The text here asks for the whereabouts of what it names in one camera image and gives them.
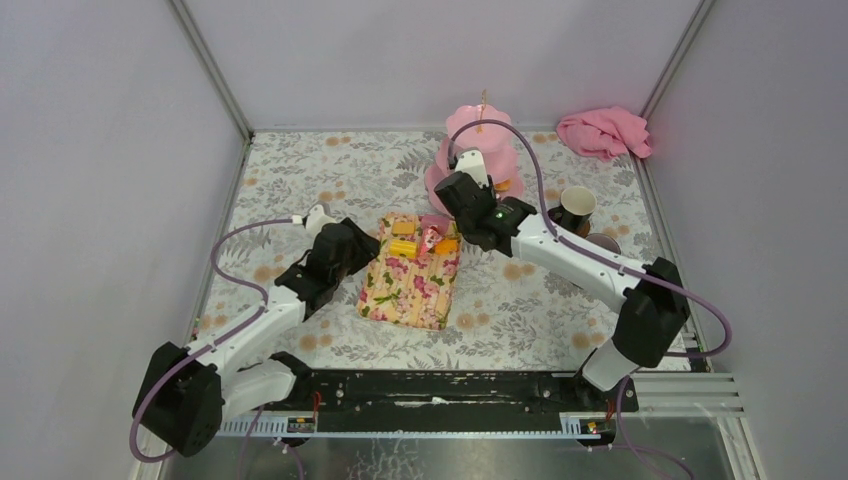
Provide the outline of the orange round pastry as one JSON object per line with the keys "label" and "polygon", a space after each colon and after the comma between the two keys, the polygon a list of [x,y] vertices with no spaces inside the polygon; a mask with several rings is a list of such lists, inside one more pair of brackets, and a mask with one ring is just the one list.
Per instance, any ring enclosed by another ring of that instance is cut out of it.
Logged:
{"label": "orange round pastry", "polygon": [[508,180],[505,180],[503,182],[496,183],[494,185],[494,189],[498,193],[508,192],[511,189],[511,186],[512,186],[512,180],[508,179]]}

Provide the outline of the floral dessert tray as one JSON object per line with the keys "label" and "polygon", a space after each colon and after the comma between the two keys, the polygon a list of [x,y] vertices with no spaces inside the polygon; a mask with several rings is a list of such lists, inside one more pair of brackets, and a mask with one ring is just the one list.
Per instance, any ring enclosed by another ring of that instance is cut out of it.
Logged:
{"label": "floral dessert tray", "polygon": [[[419,245],[423,231],[423,215],[388,213],[379,221],[380,253],[366,268],[365,280],[359,294],[357,312],[378,322],[427,330],[445,328],[452,307],[455,281],[460,263],[461,236],[451,220],[445,238],[459,240],[459,251],[451,255],[428,254],[407,259],[391,256],[391,239],[413,241]],[[391,233],[396,221],[414,221],[416,232],[410,236]]]}

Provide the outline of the black mug white inside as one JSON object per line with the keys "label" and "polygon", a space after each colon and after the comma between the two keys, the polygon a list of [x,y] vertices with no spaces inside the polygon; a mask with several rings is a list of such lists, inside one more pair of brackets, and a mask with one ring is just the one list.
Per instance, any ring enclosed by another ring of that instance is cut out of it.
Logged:
{"label": "black mug white inside", "polygon": [[556,225],[585,238],[590,232],[590,218],[597,208],[592,191],[583,186],[573,186],[560,194],[559,205],[548,210],[548,217]]}

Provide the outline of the purple mug black handle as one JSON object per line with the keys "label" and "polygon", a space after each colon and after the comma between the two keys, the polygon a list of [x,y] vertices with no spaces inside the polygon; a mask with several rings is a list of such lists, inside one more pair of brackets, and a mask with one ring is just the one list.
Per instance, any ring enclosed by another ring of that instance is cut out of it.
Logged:
{"label": "purple mug black handle", "polygon": [[586,236],[586,240],[609,252],[612,252],[613,254],[620,255],[622,253],[618,242],[609,235],[603,233],[590,233]]}

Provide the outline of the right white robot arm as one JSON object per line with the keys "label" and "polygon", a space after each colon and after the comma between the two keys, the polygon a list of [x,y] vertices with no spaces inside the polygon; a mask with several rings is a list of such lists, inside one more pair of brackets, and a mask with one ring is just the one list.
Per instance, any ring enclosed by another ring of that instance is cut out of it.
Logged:
{"label": "right white robot arm", "polygon": [[464,172],[439,182],[435,193],[466,242],[544,267],[617,313],[614,333],[578,371],[573,396],[583,410],[601,410],[622,378],[657,367],[690,317],[677,267],[664,258],[642,264],[616,255],[522,200],[496,199]]}

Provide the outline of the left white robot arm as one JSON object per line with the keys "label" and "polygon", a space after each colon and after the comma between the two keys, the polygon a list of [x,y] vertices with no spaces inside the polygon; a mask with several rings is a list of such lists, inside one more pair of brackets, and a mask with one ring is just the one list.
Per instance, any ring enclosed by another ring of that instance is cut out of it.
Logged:
{"label": "left white robot arm", "polygon": [[130,449],[154,463],[197,454],[222,424],[267,403],[296,411],[310,385],[279,360],[257,355],[279,335],[329,303],[342,281],[375,260],[380,241],[353,220],[296,216],[312,246],[268,288],[260,301],[218,331],[184,347],[171,342],[152,355],[132,410]]}

